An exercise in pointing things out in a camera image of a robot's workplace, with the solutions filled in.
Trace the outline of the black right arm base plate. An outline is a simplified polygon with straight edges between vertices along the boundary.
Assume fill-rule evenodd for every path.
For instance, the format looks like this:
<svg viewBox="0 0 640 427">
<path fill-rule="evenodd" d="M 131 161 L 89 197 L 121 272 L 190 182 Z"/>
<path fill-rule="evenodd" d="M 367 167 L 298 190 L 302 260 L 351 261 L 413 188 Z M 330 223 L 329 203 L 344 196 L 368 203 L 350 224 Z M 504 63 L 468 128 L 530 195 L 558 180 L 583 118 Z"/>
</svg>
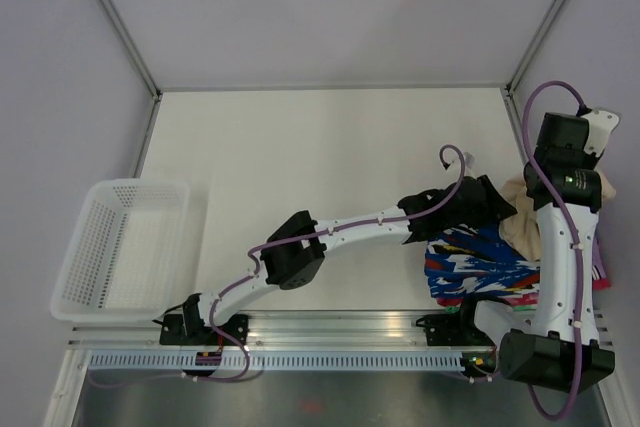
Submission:
<svg viewBox="0 0 640 427">
<path fill-rule="evenodd" d="M 458 313 L 429 314 L 419 318 L 416 326 L 423 330 L 431 347 L 492 347 L 491 339 L 461 319 Z"/>
</svg>

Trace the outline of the beige trousers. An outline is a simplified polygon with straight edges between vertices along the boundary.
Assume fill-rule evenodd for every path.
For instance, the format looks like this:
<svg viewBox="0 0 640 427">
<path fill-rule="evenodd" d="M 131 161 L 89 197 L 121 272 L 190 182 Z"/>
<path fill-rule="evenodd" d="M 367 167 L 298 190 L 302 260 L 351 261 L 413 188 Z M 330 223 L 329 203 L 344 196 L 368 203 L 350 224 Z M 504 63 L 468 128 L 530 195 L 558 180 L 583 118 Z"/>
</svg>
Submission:
<svg viewBox="0 0 640 427">
<path fill-rule="evenodd" d="M 533 200 L 527 196 L 523 175 L 518 174 L 507 180 L 499 193 L 516 209 L 515 215 L 500 222 L 501 239 L 526 261 L 539 261 L 542 255 L 539 227 Z"/>
</svg>

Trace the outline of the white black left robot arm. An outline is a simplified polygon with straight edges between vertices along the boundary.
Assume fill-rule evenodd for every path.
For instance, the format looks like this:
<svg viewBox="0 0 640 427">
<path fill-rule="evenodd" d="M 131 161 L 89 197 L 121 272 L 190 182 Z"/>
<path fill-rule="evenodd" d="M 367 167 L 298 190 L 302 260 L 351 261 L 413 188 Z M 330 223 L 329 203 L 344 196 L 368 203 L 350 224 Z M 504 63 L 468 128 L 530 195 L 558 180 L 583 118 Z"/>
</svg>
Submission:
<svg viewBox="0 0 640 427">
<path fill-rule="evenodd" d="M 251 248 L 253 266 L 230 285 L 190 295 L 182 305 L 185 337 L 210 342 L 232 316 L 275 291 L 291 291 L 314 280 L 323 262 L 355 247 L 426 242 L 458 226 L 484 227 L 516 214 L 485 175 L 465 176 L 444 189 L 402 198 L 393 207 L 350 219 L 315 220 L 299 211 L 267 242 Z"/>
</svg>

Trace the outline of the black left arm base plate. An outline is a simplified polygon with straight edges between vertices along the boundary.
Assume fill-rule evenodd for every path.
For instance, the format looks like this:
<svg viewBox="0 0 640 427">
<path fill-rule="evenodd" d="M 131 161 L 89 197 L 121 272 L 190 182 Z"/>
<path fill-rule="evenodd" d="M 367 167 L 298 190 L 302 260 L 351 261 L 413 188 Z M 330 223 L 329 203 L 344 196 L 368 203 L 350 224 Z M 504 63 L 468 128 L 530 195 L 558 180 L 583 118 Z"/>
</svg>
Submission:
<svg viewBox="0 0 640 427">
<path fill-rule="evenodd" d="M 221 330 L 245 345 L 249 333 L 249 317 L 236 314 L 221 327 Z M 217 346 L 219 338 L 216 332 L 206 326 L 188 333 L 182 314 L 168 314 L 162 320 L 159 344 L 164 346 Z"/>
</svg>

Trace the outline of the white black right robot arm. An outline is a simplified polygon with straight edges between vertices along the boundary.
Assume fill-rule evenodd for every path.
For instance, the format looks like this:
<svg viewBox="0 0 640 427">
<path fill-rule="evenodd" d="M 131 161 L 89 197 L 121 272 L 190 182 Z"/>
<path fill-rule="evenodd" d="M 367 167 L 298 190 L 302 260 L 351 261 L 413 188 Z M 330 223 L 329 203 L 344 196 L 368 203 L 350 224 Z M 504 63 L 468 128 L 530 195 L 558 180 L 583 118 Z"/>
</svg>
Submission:
<svg viewBox="0 0 640 427">
<path fill-rule="evenodd" d="M 505 379 L 580 393 L 614 372 L 614 353 L 600 346 L 592 268 L 602 206 L 595 167 L 619 122 L 618 114 L 605 110 L 548 113 L 527 152 L 526 194 L 541 239 L 534 317 L 526 323 L 505 303 L 480 297 L 455 320 L 464 341 L 491 339 Z"/>
</svg>

